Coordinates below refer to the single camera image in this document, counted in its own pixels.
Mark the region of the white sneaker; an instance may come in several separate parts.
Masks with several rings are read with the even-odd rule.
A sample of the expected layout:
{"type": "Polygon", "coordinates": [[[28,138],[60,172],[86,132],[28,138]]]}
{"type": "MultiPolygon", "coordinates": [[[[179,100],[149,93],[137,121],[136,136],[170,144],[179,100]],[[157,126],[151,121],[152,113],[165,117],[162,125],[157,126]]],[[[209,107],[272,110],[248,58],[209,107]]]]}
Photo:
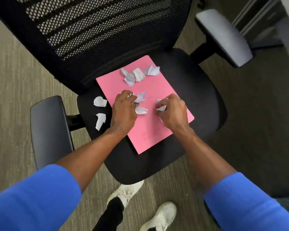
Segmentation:
{"type": "Polygon", "coordinates": [[[131,198],[139,191],[139,189],[143,186],[144,180],[131,184],[131,185],[124,185],[121,184],[108,198],[107,205],[113,200],[113,199],[119,199],[121,204],[123,206],[123,209],[125,209],[130,202],[131,198]]]}
{"type": "Polygon", "coordinates": [[[173,223],[177,214],[174,202],[165,202],[157,210],[152,219],[144,223],[139,231],[166,231],[173,223]]]}

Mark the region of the pink paper folder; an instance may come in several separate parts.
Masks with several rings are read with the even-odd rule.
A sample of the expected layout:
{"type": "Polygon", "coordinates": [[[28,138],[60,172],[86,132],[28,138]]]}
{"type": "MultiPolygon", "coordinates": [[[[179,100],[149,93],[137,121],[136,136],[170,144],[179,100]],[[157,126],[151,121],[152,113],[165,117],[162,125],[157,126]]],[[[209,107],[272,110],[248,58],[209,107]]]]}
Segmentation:
{"type": "Polygon", "coordinates": [[[111,106],[114,104],[116,95],[123,90],[130,90],[136,96],[146,92],[146,100],[140,103],[140,107],[148,109],[148,112],[138,115],[134,127],[128,133],[128,137],[138,154],[142,154],[173,134],[156,115],[156,100],[164,99],[170,94],[176,94],[162,72],[159,72],[157,76],[146,76],[142,81],[135,82],[132,87],[124,81],[121,68],[98,77],[96,81],[111,106]]]}

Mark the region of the blue left sleeve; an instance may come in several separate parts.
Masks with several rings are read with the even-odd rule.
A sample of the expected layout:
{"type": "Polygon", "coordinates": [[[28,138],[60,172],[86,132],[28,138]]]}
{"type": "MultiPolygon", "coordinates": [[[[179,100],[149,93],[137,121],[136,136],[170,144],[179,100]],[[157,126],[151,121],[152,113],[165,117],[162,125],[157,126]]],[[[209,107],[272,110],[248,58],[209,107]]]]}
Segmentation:
{"type": "Polygon", "coordinates": [[[0,193],[0,231],[58,231],[81,197],[69,171],[48,165],[0,193]]]}

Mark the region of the grey metal furniture frame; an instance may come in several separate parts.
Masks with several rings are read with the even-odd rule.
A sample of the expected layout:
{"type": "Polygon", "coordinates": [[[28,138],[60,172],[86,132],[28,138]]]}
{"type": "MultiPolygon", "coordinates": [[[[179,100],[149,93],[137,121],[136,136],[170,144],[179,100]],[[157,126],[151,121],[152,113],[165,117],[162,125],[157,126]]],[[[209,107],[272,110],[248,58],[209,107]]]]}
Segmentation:
{"type": "Polygon", "coordinates": [[[254,49],[283,46],[276,24],[286,16],[280,0],[248,0],[233,20],[239,32],[254,49]]]}

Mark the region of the blue right sleeve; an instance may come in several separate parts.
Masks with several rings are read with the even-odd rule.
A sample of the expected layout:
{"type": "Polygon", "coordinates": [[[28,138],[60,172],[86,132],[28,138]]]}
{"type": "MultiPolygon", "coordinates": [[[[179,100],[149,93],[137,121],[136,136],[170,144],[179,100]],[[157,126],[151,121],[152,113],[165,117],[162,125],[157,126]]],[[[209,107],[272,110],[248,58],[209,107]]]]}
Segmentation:
{"type": "Polygon", "coordinates": [[[223,231],[289,231],[289,212],[242,173],[212,186],[204,200],[223,231]]]}

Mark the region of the person's left forearm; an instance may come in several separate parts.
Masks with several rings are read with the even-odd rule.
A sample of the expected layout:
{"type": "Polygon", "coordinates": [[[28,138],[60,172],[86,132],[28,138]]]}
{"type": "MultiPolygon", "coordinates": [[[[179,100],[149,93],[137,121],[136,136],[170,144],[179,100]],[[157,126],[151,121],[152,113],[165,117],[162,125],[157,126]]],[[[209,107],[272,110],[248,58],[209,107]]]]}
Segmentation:
{"type": "Polygon", "coordinates": [[[122,126],[110,127],[101,136],[74,150],[55,164],[70,172],[83,193],[105,159],[128,132],[129,130],[122,126]]]}

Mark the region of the person's left hand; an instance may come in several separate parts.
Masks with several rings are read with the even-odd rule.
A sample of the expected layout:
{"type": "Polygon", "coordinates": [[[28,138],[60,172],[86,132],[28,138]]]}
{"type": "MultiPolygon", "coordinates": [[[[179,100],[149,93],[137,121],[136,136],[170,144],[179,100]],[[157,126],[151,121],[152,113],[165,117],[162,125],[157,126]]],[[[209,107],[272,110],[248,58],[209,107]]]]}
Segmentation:
{"type": "Polygon", "coordinates": [[[124,138],[135,125],[137,114],[127,101],[127,92],[123,90],[115,98],[112,106],[110,129],[119,138],[124,138]]]}

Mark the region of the person's right forearm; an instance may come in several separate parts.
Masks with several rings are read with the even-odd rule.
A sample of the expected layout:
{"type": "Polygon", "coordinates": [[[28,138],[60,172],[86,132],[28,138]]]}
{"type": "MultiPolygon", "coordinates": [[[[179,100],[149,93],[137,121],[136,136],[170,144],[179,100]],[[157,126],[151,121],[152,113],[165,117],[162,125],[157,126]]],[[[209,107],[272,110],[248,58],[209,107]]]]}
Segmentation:
{"type": "Polygon", "coordinates": [[[201,140],[187,125],[172,129],[188,155],[194,171],[205,190],[237,171],[216,151],[201,140]]]}

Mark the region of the black mesh chair backrest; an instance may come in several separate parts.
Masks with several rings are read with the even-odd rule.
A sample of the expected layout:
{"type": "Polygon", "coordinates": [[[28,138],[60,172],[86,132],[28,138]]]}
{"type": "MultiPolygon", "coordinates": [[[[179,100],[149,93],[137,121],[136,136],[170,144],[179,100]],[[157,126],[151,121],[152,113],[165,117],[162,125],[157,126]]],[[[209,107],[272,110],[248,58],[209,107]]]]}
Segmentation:
{"type": "Polygon", "coordinates": [[[95,79],[171,50],[192,0],[0,0],[0,20],[77,94],[95,79]]]}

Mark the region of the black padded chair seat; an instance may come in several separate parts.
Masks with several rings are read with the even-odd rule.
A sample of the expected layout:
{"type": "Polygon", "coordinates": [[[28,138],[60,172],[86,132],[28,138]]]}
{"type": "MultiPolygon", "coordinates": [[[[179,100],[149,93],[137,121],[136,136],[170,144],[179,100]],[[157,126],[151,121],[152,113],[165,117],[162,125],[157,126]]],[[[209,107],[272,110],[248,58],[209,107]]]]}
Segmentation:
{"type": "MultiPolygon", "coordinates": [[[[159,66],[176,95],[185,101],[189,126],[202,140],[207,140],[223,126],[227,110],[222,97],[208,75],[186,52],[172,49],[154,53],[124,62],[119,68],[129,73],[133,73],[136,68],[144,72],[149,65],[159,66]]],[[[109,103],[106,107],[93,105],[98,96],[106,99],[95,80],[88,91],[77,97],[80,115],[92,140],[109,128],[112,116],[112,106],[109,103]],[[106,114],[106,122],[99,131],[96,130],[97,113],[106,114]]],[[[173,134],[142,154],[136,152],[127,136],[116,145],[104,164],[119,183],[134,184],[154,175],[184,154],[185,150],[173,134]]]]}

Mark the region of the person's right hand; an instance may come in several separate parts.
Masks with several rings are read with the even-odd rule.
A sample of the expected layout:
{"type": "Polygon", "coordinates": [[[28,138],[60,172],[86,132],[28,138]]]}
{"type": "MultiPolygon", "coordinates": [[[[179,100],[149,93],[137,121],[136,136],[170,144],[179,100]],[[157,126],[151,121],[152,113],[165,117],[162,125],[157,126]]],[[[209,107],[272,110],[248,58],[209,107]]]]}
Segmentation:
{"type": "Polygon", "coordinates": [[[167,105],[165,116],[162,120],[174,135],[186,135],[192,132],[189,126],[187,107],[183,100],[176,94],[170,94],[162,102],[156,103],[156,107],[167,105]]]}

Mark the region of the black trouser leg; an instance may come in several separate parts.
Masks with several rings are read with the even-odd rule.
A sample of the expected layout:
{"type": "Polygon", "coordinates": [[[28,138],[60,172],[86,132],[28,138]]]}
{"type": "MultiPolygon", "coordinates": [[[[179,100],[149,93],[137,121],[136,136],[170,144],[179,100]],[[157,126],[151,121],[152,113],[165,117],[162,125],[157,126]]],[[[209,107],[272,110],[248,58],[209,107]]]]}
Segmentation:
{"type": "Polygon", "coordinates": [[[92,231],[116,231],[123,221],[124,206],[119,197],[111,199],[92,231]]]}

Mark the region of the blue sleeve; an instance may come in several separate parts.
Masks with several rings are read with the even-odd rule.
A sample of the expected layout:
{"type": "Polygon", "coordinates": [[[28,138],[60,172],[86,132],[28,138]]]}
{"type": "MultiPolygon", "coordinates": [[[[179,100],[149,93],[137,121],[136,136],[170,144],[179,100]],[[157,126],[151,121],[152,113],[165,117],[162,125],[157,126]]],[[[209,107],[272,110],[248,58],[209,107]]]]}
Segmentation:
{"type": "Polygon", "coordinates": [[[223,231],[289,231],[289,212],[242,173],[212,186],[204,200],[223,231]]]}
{"type": "Polygon", "coordinates": [[[48,165],[0,193],[0,231],[58,231],[81,197],[69,171],[48,165]]]}

